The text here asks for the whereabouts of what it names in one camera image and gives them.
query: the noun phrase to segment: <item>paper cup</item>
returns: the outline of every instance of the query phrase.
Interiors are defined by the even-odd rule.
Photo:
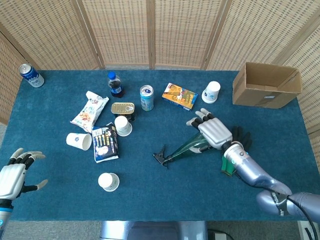
[[[209,82],[202,92],[202,100],[207,104],[213,104],[218,98],[220,88],[221,86],[217,81]]]
[[[82,133],[69,133],[68,136],[66,136],[66,144],[76,147],[78,149],[82,149],[84,151],[87,151],[91,146],[91,135],[89,133],[82,134]]]
[[[121,137],[128,136],[132,132],[132,125],[125,116],[117,116],[114,125],[116,133]]]
[[[102,173],[98,178],[98,184],[107,192],[113,192],[119,187],[119,177],[114,173]]]

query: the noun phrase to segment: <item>canned fish tin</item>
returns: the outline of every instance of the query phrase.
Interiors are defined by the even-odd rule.
[[[29,63],[22,64],[19,67],[20,75],[35,88],[41,87],[45,80]]]
[[[115,117],[125,116],[129,122],[136,118],[135,105],[132,102],[114,102],[111,105],[111,112]]]
[[[151,111],[154,108],[154,89],[150,85],[144,85],[140,88],[141,107],[145,111]]]

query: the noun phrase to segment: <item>blue tablecloth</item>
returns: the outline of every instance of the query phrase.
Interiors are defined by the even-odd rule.
[[[152,153],[166,144],[171,154],[197,131],[186,126],[195,111],[207,108],[228,128],[240,125],[250,131],[250,155],[292,192],[320,193],[320,177],[298,101],[281,109],[232,104],[236,71],[119,70],[125,88],[123,98],[111,96],[107,71],[42,71],[45,83],[33,88],[22,81],[0,150],[1,164],[19,147],[41,150],[46,159],[29,169],[26,185],[48,178],[38,192],[23,194],[13,202],[14,220],[292,220],[259,210],[260,189],[237,177],[221,173],[221,153],[207,151],[161,166]],[[201,93],[208,82],[221,90],[213,104]],[[192,111],[164,101],[161,95],[171,82],[199,94]],[[140,107],[140,87],[154,88],[154,109]],[[119,159],[95,163],[93,146],[88,151],[68,146],[68,133],[84,133],[70,121],[87,102],[86,92],[108,96],[96,126],[114,121],[113,102],[135,104],[136,121],[127,137],[119,137]],[[100,174],[116,173],[119,188],[106,192],[98,185]]]

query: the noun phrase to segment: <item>plastic bottle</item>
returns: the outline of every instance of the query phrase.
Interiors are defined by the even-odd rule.
[[[125,94],[123,87],[121,86],[121,80],[114,71],[108,73],[108,85],[110,87],[111,95],[116,98],[122,98]]]

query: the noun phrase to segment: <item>bottle cap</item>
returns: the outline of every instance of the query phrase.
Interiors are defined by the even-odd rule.
[[[108,73],[108,78],[111,79],[111,80],[115,79],[116,78],[116,73],[114,71],[109,72]]]

